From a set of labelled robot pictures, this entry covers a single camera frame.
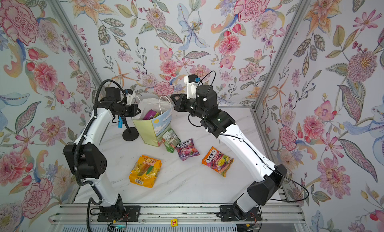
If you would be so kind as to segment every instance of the marble surface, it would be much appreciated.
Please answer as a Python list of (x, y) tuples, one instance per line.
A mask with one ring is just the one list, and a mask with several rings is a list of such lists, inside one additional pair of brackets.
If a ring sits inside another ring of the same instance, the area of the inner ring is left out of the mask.
[[(239, 125), (243, 134), (262, 153), (263, 147), (249, 109), (228, 108), (228, 112)], [(121, 195), (124, 203), (229, 203), (234, 202), (253, 182), (252, 176), (237, 156), (204, 128), (194, 127), (187, 120), (187, 112), (172, 112), (171, 127), (181, 141), (193, 138), (200, 155), (181, 161), (177, 151), (169, 153), (164, 144), (159, 148), (144, 144), (139, 136), (135, 141), (122, 139), (125, 128), (110, 124), (99, 150), (107, 158), (106, 173), (113, 187)], [(192, 123), (200, 124), (199, 118), (191, 118)], [(209, 149), (214, 146), (220, 152), (234, 158), (226, 177), (201, 163)], [(161, 159), (162, 167), (153, 188), (132, 184), (129, 173), (139, 156), (146, 155)], [(74, 203), (87, 203), (96, 194), (89, 185), (80, 188)], [(273, 196), (281, 199), (278, 192)]]

